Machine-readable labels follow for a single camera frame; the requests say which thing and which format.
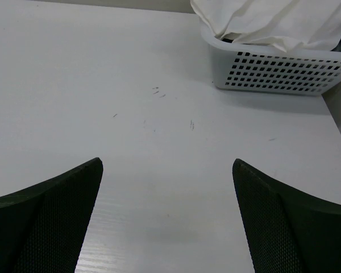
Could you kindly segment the white pleated skirt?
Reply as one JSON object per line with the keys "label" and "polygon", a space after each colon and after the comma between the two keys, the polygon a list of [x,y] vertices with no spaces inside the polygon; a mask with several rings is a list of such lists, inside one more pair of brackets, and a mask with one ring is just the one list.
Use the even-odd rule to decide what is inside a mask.
{"label": "white pleated skirt", "polygon": [[341,40],[341,1],[191,1],[219,40],[283,52],[330,51]]}

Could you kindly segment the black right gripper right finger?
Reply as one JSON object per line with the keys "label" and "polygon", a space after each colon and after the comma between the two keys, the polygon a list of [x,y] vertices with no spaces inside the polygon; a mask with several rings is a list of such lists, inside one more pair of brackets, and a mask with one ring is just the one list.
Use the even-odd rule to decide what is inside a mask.
{"label": "black right gripper right finger", "polygon": [[232,176],[255,272],[341,272],[341,205],[241,159]]}

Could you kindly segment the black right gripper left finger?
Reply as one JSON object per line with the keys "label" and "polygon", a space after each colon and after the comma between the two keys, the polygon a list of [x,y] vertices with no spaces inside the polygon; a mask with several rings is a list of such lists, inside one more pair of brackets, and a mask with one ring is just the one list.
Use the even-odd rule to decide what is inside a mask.
{"label": "black right gripper left finger", "polygon": [[0,272],[74,272],[103,175],[94,158],[0,197]]}

